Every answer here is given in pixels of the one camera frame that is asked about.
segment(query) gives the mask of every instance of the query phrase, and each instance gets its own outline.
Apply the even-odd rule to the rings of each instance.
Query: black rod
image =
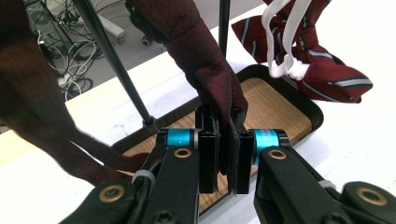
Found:
[[[230,20],[231,0],[220,0],[219,12],[219,47],[224,57],[227,54],[228,25]]]
[[[102,52],[105,54],[107,61],[110,63],[111,67],[116,72],[117,77],[120,80],[121,85],[128,93],[132,102],[134,103],[134,107],[136,107],[140,116],[143,119],[143,122],[147,125],[150,125],[153,121],[152,116],[147,111],[145,105],[143,104],[142,99],[139,96],[136,88],[134,87],[134,83],[129,78],[127,71],[123,67],[119,56],[114,50],[111,42],[106,34],[105,28],[101,21],[99,20],[96,11],[94,10],[92,3],[90,0],[73,0],[76,8],[82,19],[85,21],[85,24],[90,29],[93,37],[101,48]]]

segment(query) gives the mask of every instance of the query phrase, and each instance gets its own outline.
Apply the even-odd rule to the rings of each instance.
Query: gray floor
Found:
[[[209,29],[219,25],[219,1],[195,0],[194,2]],[[261,4],[261,0],[233,0],[231,1],[230,7],[230,19]],[[112,22],[117,24],[119,27],[122,27],[127,32],[122,44],[118,43],[113,37],[110,37],[110,40],[113,41],[115,51],[119,55],[119,58],[127,71],[163,53],[163,48],[160,44],[152,43],[150,46],[144,46],[141,43],[143,34],[129,21],[127,16],[128,11],[124,5],[113,7],[105,13],[100,14],[105,18],[110,18]],[[116,74],[114,70],[109,66],[107,60],[103,58],[95,61],[94,65],[89,69],[86,77],[93,80],[93,86],[95,87],[115,76]]]

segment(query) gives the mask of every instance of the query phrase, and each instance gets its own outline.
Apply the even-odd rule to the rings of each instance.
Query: white surface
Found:
[[[262,11],[263,7],[259,7],[249,15],[261,15]],[[361,180],[396,195],[396,150],[392,141],[396,136],[393,99],[396,69],[391,54],[395,51],[392,43],[396,36],[391,30],[396,20],[392,14],[390,1],[379,0],[369,4],[358,0],[334,0],[317,23],[320,44],[347,65],[362,71],[375,85],[363,95],[358,105],[317,102],[323,111],[324,123],[297,148],[339,190],[346,182]],[[254,63],[232,35],[227,54],[236,71]],[[179,86],[184,87],[183,80],[179,79],[182,74],[172,64],[162,58],[155,60],[158,60],[153,63],[155,67],[161,67],[158,62],[165,64],[162,76],[150,79],[148,76],[152,76],[151,70],[155,68],[146,64],[134,70],[134,74],[141,75],[133,77],[133,81],[144,83],[147,79],[175,78],[180,81]],[[136,86],[151,113],[160,116],[169,109],[162,108],[169,102],[156,98],[159,94],[149,94],[162,87],[161,81],[152,85],[156,88],[154,90]],[[166,96],[174,94],[169,91]],[[122,138],[125,134],[122,132],[133,132],[139,128],[141,118],[133,114],[133,106],[126,96],[106,97],[109,99],[103,99],[105,102],[118,105],[101,105],[103,111],[93,113],[91,110],[98,108],[95,104],[100,102],[91,102],[92,105],[87,106],[91,108],[79,109],[73,115],[79,127],[111,144],[117,137]],[[130,126],[125,129],[121,119]],[[92,189],[86,182],[63,172],[39,149],[0,166],[0,182],[0,223],[57,223],[70,214]],[[248,216],[245,208],[250,214],[252,212],[250,200],[252,194],[228,211],[220,211],[212,223],[258,223],[256,217],[243,219]]]

